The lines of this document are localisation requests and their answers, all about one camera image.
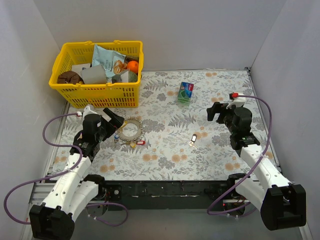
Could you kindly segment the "yellow key tag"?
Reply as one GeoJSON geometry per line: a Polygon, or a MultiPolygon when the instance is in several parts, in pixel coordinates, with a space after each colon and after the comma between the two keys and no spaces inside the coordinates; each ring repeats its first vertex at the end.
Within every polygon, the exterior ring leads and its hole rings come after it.
{"type": "Polygon", "coordinates": [[[131,147],[131,148],[135,148],[136,147],[136,143],[135,142],[131,142],[130,144],[129,144],[129,146],[131,147]]]}

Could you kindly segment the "large metal key ring disc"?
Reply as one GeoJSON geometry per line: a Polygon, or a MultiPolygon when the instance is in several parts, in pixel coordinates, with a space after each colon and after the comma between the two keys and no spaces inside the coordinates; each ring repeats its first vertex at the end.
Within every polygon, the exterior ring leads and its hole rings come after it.
{"type": "Polygon", "coordinates": [[[124,120],[123,125],[117,130],[117,134],[122,141],[136,142],[139,141],[145,135],[143,122],[137,117],[129,117],[124,120]],[[127,125],[134,125],[134,133],[126,133],[125,127],[127,125]]]}

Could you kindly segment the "red key tag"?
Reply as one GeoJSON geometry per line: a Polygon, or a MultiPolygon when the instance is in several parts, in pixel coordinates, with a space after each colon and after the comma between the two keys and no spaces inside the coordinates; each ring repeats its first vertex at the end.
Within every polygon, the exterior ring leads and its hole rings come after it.
{"type": "Polygon", "coordinates": [[[143,145],[145,145],[145,144],[146,144],[146,142],[145,142],[144,140],[140,140],[140,141],[137,141],[137,142],[135,143],[136,146],[143,146],[143,145]]]}

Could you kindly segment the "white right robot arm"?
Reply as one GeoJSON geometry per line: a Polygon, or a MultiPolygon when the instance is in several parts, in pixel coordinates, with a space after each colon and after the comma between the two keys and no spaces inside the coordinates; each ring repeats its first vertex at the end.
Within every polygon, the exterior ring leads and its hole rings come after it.
{"type": "Polygon", "coordinates": [[[217,123],[230,132],[230,145],[250,167],[248,173],[230,175],[226,192],[208,207],[207,214],[214,216],[215,204],[224,197],[237,199],[243,196],[259,210],[261,219],[270,231],[303,227],[307,223],[306,191],[293,184],[265,156],[258,139],[251,132],[252,112],[243,103],[215,102],[207,110],[207,119],[218,115],[217,123]]]}

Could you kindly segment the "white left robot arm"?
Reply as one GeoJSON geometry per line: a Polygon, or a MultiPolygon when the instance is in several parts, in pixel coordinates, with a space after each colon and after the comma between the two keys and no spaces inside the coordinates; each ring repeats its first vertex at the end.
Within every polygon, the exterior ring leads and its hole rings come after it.
{"type": "Polygon", "coordinates": [[[111,137],[125,119],[108,108],[96,111],[87,105],[83,112],[82,130],[73,140],[64,174],[59,176],[50,193],[40,205],[29,211],[33,237],[40,240],[71,239],[75,222],[82,210],[92,200],[101,200],[107,190],[104,177],[86,175],[100,143],[111,137]]]}

